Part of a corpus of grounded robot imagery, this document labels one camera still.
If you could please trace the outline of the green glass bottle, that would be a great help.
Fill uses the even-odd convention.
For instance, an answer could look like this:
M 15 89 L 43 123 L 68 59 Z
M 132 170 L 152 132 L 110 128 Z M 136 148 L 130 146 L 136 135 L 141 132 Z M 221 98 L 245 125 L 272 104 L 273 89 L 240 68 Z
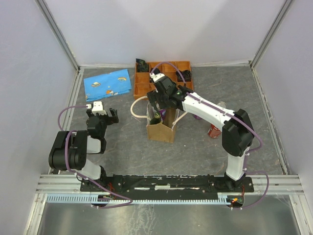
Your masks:
M 159 124 L 161 122 L 161 116 L 159 112 L 155 112 L 153 118 L 150 120 L 150 125 Z

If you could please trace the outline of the brown canvas bag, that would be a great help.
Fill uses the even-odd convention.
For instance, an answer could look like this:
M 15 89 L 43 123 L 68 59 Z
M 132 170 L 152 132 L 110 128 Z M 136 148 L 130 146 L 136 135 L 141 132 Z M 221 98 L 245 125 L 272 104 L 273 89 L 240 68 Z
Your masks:
M 161 120 L 159 124 L 150 125 L 150 120 L 153 118 L 155 112 L 149 102 L 147 102 L 145 115 L 137 115 L 134 112 L 134 106 L 139 101 L 144 100 L 144 99 L 147 99 L 147 96 L 142 96 L 136 99 L 132 103 L 130 107 L 131 115 L 136 119 L 140 118 L 146 121 L 147 137 L 149 140 L 173 143 L 174 138 L 175 138 L 176 128 L 177 128 L 177 123 L 183 117 L 185 117 L 187 113 L 185 112 L 180 115 L 178 109 L 168 108 L 166 109 L 166 115 L 165 115 L 164 121 Z

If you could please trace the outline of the purple soda can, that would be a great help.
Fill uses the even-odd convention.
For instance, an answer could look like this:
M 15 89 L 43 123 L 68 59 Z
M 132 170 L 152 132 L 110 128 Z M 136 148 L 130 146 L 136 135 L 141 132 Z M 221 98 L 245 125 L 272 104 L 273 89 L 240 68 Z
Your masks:
M 201 117 L 197 116 L 197 115 L 193 115 L 193 117 L 197 120 L 201 120 Z
M 154 112 L 159 112 L 160 116 L 161 116 L 161 120 L 164 121 L 165 119 L 165 115 L 166 115 L 166 109 L 157 109 L 154 108 Z

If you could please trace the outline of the red soda can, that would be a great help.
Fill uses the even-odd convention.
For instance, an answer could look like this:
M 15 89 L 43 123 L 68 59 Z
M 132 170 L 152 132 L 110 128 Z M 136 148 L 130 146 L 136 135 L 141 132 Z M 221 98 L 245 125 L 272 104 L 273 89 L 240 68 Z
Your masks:
M 222 132 L 220 131 L 220 129 L 218 129 L 216 126 L 214 126 L 213 124 L 210 125 L 210 128 L 208 130 L 209 137 L 217 139 L 221 135 L 221 133 Z

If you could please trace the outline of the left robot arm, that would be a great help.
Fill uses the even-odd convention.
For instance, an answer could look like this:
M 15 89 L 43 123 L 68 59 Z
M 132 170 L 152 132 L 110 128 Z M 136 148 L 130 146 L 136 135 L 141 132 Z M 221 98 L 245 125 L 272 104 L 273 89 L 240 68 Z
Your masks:
M 50 151 L 48 162 L 54 170 L 75 171 L 91 179 L 91 185 L 98 191 L 108 186 L 104 168 L 87 159 L 88 154 L 103 154 L 106 149 L 105 132 L 109 125 L 119 123 L 117 110 L 110 108 L 108 115 L 103 108 L 88 108 L 87 129 L 75 131 L 68 139 L 68 131 L 59 131 Z

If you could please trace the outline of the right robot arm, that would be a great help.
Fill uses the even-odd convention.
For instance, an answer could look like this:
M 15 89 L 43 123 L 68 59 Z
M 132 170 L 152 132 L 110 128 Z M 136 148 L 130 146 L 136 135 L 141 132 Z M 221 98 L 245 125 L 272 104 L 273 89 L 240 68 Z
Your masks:
M 246 176 L 245 156 L 256 137 L 247 112 L 243 109 L 235 112 L 209 102 L 163 73 L 151 73 L 150 81 L 155 89 L 147 93 L 147 98 L 155 110 L 179 109 L 208 121 L 221 131 L 222 146 L 228 157 L 224 185 L 229 191 L 238 190 Z

